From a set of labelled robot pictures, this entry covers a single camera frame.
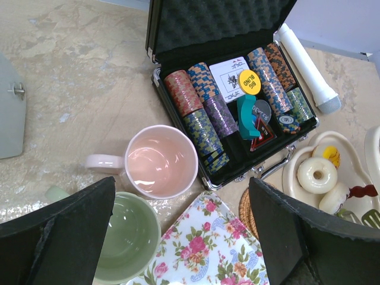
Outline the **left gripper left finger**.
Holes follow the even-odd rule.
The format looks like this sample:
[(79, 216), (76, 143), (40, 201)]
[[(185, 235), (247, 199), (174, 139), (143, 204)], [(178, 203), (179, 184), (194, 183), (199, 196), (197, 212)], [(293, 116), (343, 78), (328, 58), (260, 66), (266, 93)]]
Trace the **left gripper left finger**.
[(1, 224), (1, 284), (91, 284), (115, 201), (115, 179)]

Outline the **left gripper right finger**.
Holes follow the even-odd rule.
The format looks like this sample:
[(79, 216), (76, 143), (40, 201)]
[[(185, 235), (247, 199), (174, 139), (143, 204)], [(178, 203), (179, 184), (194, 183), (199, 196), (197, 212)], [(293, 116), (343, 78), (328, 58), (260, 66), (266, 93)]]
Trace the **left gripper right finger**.
[(329, 215), (251, 178), (270, 284), (379, 284), (379, 230)]

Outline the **chocolate drizzled white donut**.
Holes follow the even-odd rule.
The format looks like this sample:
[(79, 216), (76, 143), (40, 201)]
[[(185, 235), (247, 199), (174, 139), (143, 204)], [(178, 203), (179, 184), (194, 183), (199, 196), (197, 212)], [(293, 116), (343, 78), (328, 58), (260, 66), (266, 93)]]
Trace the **chocolate drizzled white donut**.
[(337, 182), (332, 190), (327, 192), (319, 203), (319, 209), (334, 215), (339, 211), (350, 194), (350, 188), (342, 182)]

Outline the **woven rattan coaster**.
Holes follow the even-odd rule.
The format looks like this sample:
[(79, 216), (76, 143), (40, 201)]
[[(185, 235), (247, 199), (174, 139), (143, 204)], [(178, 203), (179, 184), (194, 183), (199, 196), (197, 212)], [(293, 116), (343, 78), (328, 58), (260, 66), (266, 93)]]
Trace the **woven rattan coaster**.
[(249, 188), (247, 188), (239, 203), (239, 219), (243, 223), (243, 225), (251, 232), (249, 228), (249, 220), (248, 220), (248, 206), (251, 206), (250, 197), (249, 197)]
[(252, 234), (255, 236), (256, 239), (259, 239), (257, 226), (255, 223), (254, 215), (252, 213), (251, 206), (248, 206), (248, 220), (249, 220), (249, 228), (252, 232)]

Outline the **green ceramic cup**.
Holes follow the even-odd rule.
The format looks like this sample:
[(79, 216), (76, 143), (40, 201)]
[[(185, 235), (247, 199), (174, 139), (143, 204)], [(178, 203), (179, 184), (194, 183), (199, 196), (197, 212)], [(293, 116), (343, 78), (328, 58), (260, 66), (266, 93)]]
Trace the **green ceramic cup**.
[[(57, 186), (46, 191), (51, 203), (68, 196)], [(134, 194), (115, 190), (112, 215), (93, 282), (121, 284), (142, 273), (153, 259), (160, 237), (161, 228), (153, 208)]]

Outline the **metal tongs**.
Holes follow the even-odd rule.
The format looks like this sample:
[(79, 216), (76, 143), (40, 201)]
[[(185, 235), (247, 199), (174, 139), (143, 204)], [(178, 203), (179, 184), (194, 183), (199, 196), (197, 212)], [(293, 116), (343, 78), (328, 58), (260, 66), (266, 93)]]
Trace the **metal tongs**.
[(362, 224), (364, 226), (368, 226), (374, 229), (380, 229), (379, 225), (379, 211), (376, 209), (371, 209), (368, 212), (366, 212), (361, 219), (355, 215), (354, 212), (341, 209), (338, 213), (337, 216), (343, 220), (356, 223), (356, 224)]

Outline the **cream three-tier cake stand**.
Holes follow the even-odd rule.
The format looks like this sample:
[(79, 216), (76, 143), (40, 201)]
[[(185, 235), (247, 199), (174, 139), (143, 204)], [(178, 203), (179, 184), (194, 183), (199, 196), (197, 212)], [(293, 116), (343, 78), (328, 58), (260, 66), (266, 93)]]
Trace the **cream three-tier cake stand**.
[(345, 136), (334, 131), (316, 134), (309, 145), (298, 150), (286, 164), (283, 170), (284, 193), (319, 209), (319, 203), (325, 194), (312, 194), (304, 190), (297, 179), (297, 170), (303, 161), (312, 157), (314, 148), (320, 144), (334, 145), (340, 152), (337, 182), (348, 186), (350, 194), (339, 211), (342, 208), (352, 211), (359, 219), (371, 209), (379, 211), (379, 127), (377, 126), (371, 128), (365, 136), (366, 166), (362, 166), (356, 150)]

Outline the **floral serving tray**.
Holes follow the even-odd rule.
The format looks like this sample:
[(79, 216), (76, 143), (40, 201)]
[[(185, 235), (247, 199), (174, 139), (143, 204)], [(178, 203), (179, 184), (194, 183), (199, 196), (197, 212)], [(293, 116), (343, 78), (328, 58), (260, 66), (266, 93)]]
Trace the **floral serving tray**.
[(259, 241), (213, 192), (203, 192), (163, 234), (129, 284), (269, 284)]

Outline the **orange yellow small donut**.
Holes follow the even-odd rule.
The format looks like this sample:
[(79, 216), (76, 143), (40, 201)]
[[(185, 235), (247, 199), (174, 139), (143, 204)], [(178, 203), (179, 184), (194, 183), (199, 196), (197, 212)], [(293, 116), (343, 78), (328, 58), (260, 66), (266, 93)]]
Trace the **orange yellow small donut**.
[(330, 161), (336, 169), (340, 166), (340, 152), (338, 148), (330, 144), (320, 144), (314, 148), (312, 157), (320, 157)]

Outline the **pink ceramic cup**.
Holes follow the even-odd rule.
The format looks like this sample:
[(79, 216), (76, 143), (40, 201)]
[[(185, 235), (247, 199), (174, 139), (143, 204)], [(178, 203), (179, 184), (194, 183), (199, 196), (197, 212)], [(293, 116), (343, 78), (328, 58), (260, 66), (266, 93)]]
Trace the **pink ceramic cup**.
[(190, 189), (198, 174), (198, 155), (182, 131), (152, 125), (131, 138), (123, 155), (92, 154), (85, 167), (119, 176), (124, 186), (146, 198), (166, 200)]

